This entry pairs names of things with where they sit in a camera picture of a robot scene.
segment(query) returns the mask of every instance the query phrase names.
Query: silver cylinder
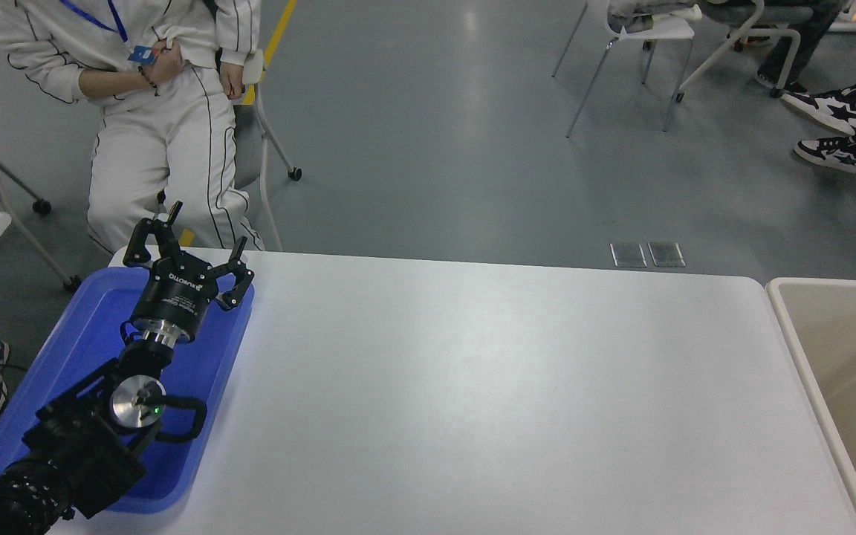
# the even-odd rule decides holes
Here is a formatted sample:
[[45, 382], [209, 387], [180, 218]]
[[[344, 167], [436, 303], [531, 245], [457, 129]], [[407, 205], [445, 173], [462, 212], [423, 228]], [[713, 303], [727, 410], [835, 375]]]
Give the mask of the silver cylinder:
[[140, 338], [152, 342], [163, 343], [167, 348], [173, 349], [179, 343], [190, 340], [187, 333], [176, 324], [166, 320], [138, 320], [134, 322], [135, 328], [139, 328]]

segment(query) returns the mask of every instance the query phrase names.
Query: gray floor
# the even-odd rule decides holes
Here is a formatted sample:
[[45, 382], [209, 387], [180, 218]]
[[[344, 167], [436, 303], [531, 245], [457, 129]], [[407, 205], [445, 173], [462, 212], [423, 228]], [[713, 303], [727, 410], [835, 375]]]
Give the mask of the gray floor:
[[[265, 2], [265, 38], [282, 5]], [[671, 271], [856, 279], [856, 176], [791, 154], [797, 140], [830, 134], [750, 81], [767, 48], [728, 54], [663, 133], [685, 45], [659, 45], [646, 85], [638, 43], [616, 45], [566, 139], [608, 39], [591, 7], [551, 78], [581, 6], [300, 2], [264, 90], [276, 133], [305, 170], [290, 182], [275, 162], [272, 205], [286, 250], [615, 268], [611, 241], [676, 241], [687, 267]], [[724, 38], [710, 21], [695, 30], [690, 65]], [[826, 36], [801, 79], [815, 91], [856, 81], [856, 35]], [[23, 193], [11, 198], [82, 276], [108, 261], [84, 227], [97, 118], [86, 104], [38, 92], [0, 52], [0, 158], [55, 211], [41, 218]], [[265, 227], [264, 214], [253, 219]], [[68, 299], [7, 231], [0, 333], [17, 362], [33, 359]]]

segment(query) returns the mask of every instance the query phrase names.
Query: robotic arm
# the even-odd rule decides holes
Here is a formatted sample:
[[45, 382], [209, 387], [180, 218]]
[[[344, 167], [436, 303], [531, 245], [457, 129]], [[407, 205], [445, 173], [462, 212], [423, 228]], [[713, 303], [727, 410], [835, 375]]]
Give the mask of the robotic arm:
[[[39, 422], [24, 434], [28, 454], [0, 474], [0, 535], [39, 535], [77, 509], [91, 518], [128, 492], [143, 475], [140, 454], [153, 441], [191, 441], [204, 426], [201, 400], [166, 393], [160, 376], [176, 343], [192, 342], [207, 306], [216, 300], [225, 311], [240, 304], [253, 278], [241, 260], [239, 238], [227, 264], [213, 267], [180, 249], [173, 223], [181, 203], [167, 220], [137, 224], [125, 265], [149, 270], [146, 287], [122, 324], [125, 348], [39, 409]], [[150, 263], [146, 240], [153, 235], [160, 258]], [[232, 274], [233, 288], [220, 294], [217, 279]], [[164, 410], [192, 410], [193, 424], [181, 434], [161, 431]]]

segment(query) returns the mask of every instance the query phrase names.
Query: bracelet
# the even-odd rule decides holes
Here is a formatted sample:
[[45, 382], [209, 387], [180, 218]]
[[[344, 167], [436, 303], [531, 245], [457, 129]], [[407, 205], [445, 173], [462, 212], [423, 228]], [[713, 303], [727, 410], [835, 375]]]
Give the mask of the bracelet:
[[143, 65], [137, 65], [137, 71], [140, 72], [140, 75], [150, 84], [150, 87], [154, 88], [154, 96], [160, 96], [159, 92], [157, 92], [157, 84], [150, 79], [150, 76], [147, 76], [147, 73], [143, 70]]

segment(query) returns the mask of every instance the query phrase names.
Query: blue tray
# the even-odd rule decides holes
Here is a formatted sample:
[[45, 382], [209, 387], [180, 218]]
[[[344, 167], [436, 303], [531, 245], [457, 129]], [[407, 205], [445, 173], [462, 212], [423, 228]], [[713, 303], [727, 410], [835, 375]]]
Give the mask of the blue tray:
[[[228, 289], [232, 281], [232, 277], [224, 277], [220, 281], [221, 290]], [[108, 359], [118, 356], [123, 348], [119, 326], [132, 314], [146, 282], [146, 270], [107, 267], [96, 271], [81, 285], [2, 414], [0, 473], [28, 453], [22, 435], [37, 422], [36, 410]], [[252, 304], [252, 288], [233, 311], [221, 311], [211, 304], [197, 339], [174, 348], [173, 363], [163, 369], [160, 381], [169, 394], [193, 396], [207, 402], [204, 430], [189, 443], [153, 443], [147, 447], [140, 455], [147, 475], [109, 509], [158, 512], [173, 505], [190, 487], [247, 328]], [[189, 429], [191, 421], [190, 411], [169, 410], [163, 416], [163, 430], [181, 433]]]

